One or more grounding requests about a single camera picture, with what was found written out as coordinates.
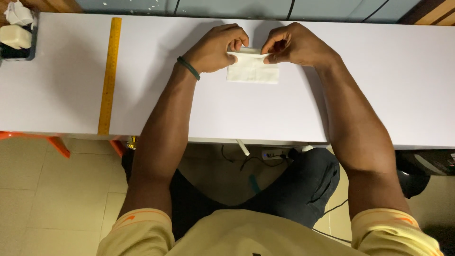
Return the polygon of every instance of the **white table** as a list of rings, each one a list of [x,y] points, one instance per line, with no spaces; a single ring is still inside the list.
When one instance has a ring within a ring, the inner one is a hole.
[[[112,17],[41,14],[36,58],[4,61],[0,67],[0,131],[97,133]],[[260,48],[270,29],[290,23],[120,17],[110,129],[119,135],[141,132],[176,58],[211,27],[238,23],[250,47]],[[302,24],[343,57],[394,145],[455,147],[455,27]],[[290,63],[279,67],[276,85],[227,82],[226,69],[202,74],[190,140],[327,142],[314,69]]]

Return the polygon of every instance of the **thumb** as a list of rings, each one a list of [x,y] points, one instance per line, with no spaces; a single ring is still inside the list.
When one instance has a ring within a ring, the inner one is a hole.
[[[226,55],[227,55],[226,57],[227,57],[227,63],[228,63],[227,65],[228,66],[230,66],[230,65],[232,65],[232,64],[237,62],[237,56],[232,55],[232,54],[227,54],[227,53],[226,53]]]
[[[271,53],[265,57],[264,64],[276,64],[289,60],[289,54],[287,50]]]

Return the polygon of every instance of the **dark green bracelet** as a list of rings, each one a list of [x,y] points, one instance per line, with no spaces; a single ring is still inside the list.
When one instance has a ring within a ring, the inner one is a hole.
[[[183,66],[185,66],[190,72],[191,74],[193,74],[196,79],[199,81],[199,79],[201,79],[201,77],[199,76],[198,72],[196,71],[196,69],[194,69],[193,66],[191,66],[190,63],[188,63],[184,58],[182,58],[182,56],[178,57],[177,58],[177,61],[182,64]]]

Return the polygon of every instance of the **wooden ruler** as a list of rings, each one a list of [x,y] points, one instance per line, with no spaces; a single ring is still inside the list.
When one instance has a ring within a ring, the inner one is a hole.
[[[121,18],[112,18],[109,46],[107,47],[106,72],[104,73],[103,96],[101,98],[98,135],[109,135],[111,125],[112,100],[114,98],[117,69],[118,44],[120,42]]]

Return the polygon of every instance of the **person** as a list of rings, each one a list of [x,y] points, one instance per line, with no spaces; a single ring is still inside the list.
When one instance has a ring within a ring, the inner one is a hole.
[[[217,26],[176,62],[126,170],[119,218],[97,254],[442,256],[411,216],[384,125],[340,55],[299,23],[271,30],[261,53],[270,53],[265,64],[316,69],[336,157],[323,148],[302,153],[269,187],[232,207],[205,197],[176,171],[188,142],[196,76],[235,63],[227,49],[241,45],[249,45],[241,27]],[[349,179],[352,248],[311,230],[338,184],[339,163]]]

